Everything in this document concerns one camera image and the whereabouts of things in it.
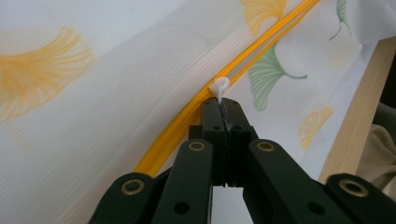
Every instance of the white plastic piece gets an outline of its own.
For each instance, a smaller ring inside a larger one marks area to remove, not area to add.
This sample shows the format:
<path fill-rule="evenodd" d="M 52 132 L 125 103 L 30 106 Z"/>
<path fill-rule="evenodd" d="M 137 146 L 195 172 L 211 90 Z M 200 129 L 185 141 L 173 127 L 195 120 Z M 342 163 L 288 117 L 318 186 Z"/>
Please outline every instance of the white plastic piece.
<path fill-rule="evenodd" d="M 219 77 L 209 86 L 212 93 L 218 98 L 219 104 L 221 103 L 222 95 L 230 87 L 230 79 L 227 77 Z"/>

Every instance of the leaf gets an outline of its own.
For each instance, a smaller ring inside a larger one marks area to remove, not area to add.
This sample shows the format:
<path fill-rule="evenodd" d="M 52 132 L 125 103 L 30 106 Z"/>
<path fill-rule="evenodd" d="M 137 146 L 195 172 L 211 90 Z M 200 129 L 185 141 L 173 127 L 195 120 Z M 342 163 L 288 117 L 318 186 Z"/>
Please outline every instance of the leaf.
<path fill-rule="evenodd" d="M 338 20 L 340 21 L 340 26 L 338 28 L 337 33 L 334 36 L 332 36 L 330 40 L 335 38 L 338 35 L 338 33 L 340 33 L 342 24 L 346 26 L 346 28 L 349 31 L 349 34 L 351 35 L 350 27 L 349 24 L 347 23 L 347 0 L 338 0 L 336 11 L 337 11 Z"/>
<path fill-rule="evenodd" d="M 300 126 L 300 140 L 303 149 L 307 150 L 309 148 L 312 139 L 333 113 L 332 108 L 328 107 L 321 111 L 312 112 L 306 117 Z"/>
<path fill-rule="evenodd" d="M 262 22 L 271 17 L 282 18 L 287 0 L 241 0 L 247 26 L 253 35 L 260 31 Z"/>
<path fill-rule="evenodd" d="M 250 87 L 254 94 L 254 105 L 258 110 L 264 110 L 267 107 L 271 89 L 282 76 L 306 78 L 306 76 L 294 77 L 287 74 L 276 57 L 275 47 L 276 44 L 269 48 L 248 70 Z"/>
<path fill-rule="evenodd" d="M 41 49 L 0 55 L 0 122 L 48 102 L 92 61 L 91 49 L 70 28 Z"/>

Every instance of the yellow ginkgo leaf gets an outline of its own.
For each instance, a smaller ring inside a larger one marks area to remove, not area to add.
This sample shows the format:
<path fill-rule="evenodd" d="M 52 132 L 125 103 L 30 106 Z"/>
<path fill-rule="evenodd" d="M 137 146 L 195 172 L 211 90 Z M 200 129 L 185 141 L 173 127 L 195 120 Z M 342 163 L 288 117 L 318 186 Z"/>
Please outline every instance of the yellow ginkgo leaf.
<path fill-rule="evenodd" d="M 41 49 L 0 55 L 0 122 L 48 102 L 92 61 L 91 49 L 70 28 Z"/>
<path fill-rule="evenodd" d="M 303 149 L 307 150 L 312 139 L 317 134 L 321 126 L 334 113 L 331 107 L 310 113 L 300 126 L 300 140 Z"/>
<path fill-rule="evenodd" d="M 270 17 L 282 19 L 287 0 L 240 0 L 250 32 L 257 35 L 262 22 Z"/>

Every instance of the yellow strap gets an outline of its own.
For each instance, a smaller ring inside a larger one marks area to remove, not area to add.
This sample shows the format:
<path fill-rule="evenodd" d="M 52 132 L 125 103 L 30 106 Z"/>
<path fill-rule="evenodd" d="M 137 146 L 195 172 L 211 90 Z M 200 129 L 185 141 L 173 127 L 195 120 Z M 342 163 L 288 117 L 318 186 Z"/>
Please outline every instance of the yellow strap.
<path fill-rule="evenodd" d="M 306 0 L 295 8 L 289 15 L 284 17 L 276 25 L 271 27 L 263 36 L 251 44 L 241 54 L 239 54 L 232 62 L 224 67 L 217 75 L 215 75 L 178 113 L 178 115 L 168 124 L 163 132 L 154 141 L 146 152 L 142 160 L 134 169 L 136 173 L 142 173 L 154 177 L 161 169 L 167 158 L 174 151 L 177 145 L 183 140 L 189 131 L 190 125 L 194 124 L 201 117 L 199 106 L 201 102 L 212 96 L 208 86 L 215 78 L 226 77 L 235 67 L 240 64 L 250 53 L 259 48 L 263 43 L 270 40 L 269 44 L 264 47 L 249 63 L 245 65 L 234 77 L 231 78 L 231 84 L 240 78 L 248 68 L 253 65 L 275 42 L 297 25 L 305 16 L 305 14 L 314 7 L 319 0 Z"/>

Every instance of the beige fabric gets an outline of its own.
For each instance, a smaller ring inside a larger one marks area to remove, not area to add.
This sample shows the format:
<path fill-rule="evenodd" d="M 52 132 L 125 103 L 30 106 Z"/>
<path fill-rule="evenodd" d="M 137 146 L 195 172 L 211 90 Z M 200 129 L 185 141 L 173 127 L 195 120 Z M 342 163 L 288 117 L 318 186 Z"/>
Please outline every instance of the beige fabric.
<path fill-rule="evenodd" d="M 357 175 L 384 190 L 396 201 L 396 146 L 382 126 L 372 125 Z"/>

